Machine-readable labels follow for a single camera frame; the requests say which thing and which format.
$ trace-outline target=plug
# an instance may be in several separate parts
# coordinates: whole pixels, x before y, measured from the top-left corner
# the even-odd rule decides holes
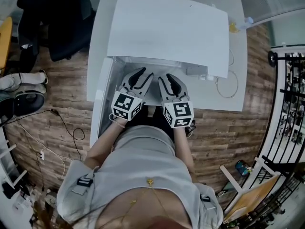
[[[59,116],[59,112],[56,109],[51,109],[53,115]]]
[[[43,150],[40,151],[40,158],[41,158],[42,160],[44,160],[44,151],[43,151]]]

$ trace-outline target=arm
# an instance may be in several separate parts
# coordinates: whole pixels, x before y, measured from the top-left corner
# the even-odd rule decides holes
[[[191,154],[190,146],[187,142],[187,137],[185,134],[184,127],[174,128],[173,135],[175,139],[176,157],[185,163],[192,177],[192,181],[194,183],[198,182],[195,174],[193,157]]]
[[[123,126],[128,122],[121,118],[116,118],[116,121]],[[100,167],[110,154],[111,148],[122,130],[121,126],[113,122],[92,146],[84,164],[91,169],[94,169],[96,166]]]

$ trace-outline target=black and white marker cube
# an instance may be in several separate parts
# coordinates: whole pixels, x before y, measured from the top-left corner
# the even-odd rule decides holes
[[[190,101],[164,103],[163,114],[171,128],[190,126],[194,119],[193,104]]]
[[[141,110],[143,100],[115,91],[111,104],[112,114],[130,121]]]

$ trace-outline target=gold necklace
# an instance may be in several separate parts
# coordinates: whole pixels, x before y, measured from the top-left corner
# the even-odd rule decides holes
[[[160,199],[159,199],[159,197],[158,197],[158,195],[157,195],[155,189],[153,188],[153,179],[147,179],[146,182],[148,183],[149,187],[147,187],[146,190],[143,191],[143,192],[138,196],[137,199],[132,200],[132,201],[130,202],[130,207],[128,208],[127,212],[126,212],[123,216],[119,216],[119,217],[116,217],[116,218],[113,218],[113,219],[109,220],[109,221],[106,222],[104,225],[102,225],[101,227],[99,227],[99,229],[102,229],[102,228],[105,227],[106,225],[110,224],[111,222],[113,222],[113,221],[115,221],[116,219],[119,219],[119,218],[122,218],[122,219],[121,219],[121,222],[120,222],[120,226],[119,226],[119,227],[122,228],[123,220],[125,219],[125,217],[126,217],[127,214],[129,213],[129,211],[132,209],[132,207],[140,200],[140,198],[141,198],[150,188],[152,189],[153,193],[156,195],[156,197],[157,197],[157,199],[158,199],[158,201],[159,201],[161,207],[163,208],[163,210],[164,210],[164,212],[165,212],[167,218],[170,218],[169,215],[168,215],[168,213],[167,213],[167,211],[166,211],[166,209],[164,208],[163,204],[161,203],[161,201],[160,201]]]

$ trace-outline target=white table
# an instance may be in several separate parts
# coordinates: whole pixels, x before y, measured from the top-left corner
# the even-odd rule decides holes
[[[91,45],[89,51],[87,72],[87,100],[94,101],[102,62],[107,56],[107,47],[112,24],[112,18],[117,0],[100,0],[97,9]],[[194,0],[210,6],[215,6],[228,13],[229,18],[237,23],[244,20],[241,0]],[[230,34],[230,49],[234,55],[234,64],[229,67],[238,77],[239,89],[234,98],[222,98],[216,89],[214,81],[194,80],[180,70],[172,74],[179,77],[188,88],[188,93],[195,108],[242,111],[247,75],[247,40],[246,32]],[[222,95],[230,96],[235,92],[236,78],[229,73],[228,79],[219,80],[219,90]]]

